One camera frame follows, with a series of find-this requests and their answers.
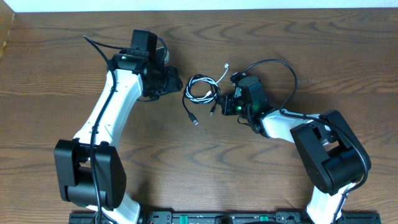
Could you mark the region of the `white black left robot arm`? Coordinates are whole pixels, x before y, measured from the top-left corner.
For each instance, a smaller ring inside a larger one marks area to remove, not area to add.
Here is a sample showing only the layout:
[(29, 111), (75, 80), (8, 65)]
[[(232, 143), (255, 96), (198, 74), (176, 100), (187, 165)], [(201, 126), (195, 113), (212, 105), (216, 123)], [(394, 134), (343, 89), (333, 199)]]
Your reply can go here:
[(107, 61), (103, 91), (86, 123), (54, 149), (60, 197), (94, 212), (91, 223), (139, 223), (141, 206), (126, 193), (127, 177), (118, 154), (120, 138), (140, 97), (157, 100), (180, 91), (166, 47), (122, 50)]

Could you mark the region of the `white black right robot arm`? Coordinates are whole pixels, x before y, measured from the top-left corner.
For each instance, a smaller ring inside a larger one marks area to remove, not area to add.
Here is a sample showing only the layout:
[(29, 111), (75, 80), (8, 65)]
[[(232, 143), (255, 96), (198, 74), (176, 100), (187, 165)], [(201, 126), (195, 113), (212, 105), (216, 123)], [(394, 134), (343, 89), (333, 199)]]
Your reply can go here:
[(300, 114), (269, 102), (258, 77), (232, 79), (234, 91), (217, 103), (225, 116), (245, 119), (256, 134), (291, 142), (314, 185), (305, 212), (312, 223), (337, 223), (348, 194), (360, 188), (371, 160), (342, 114)]

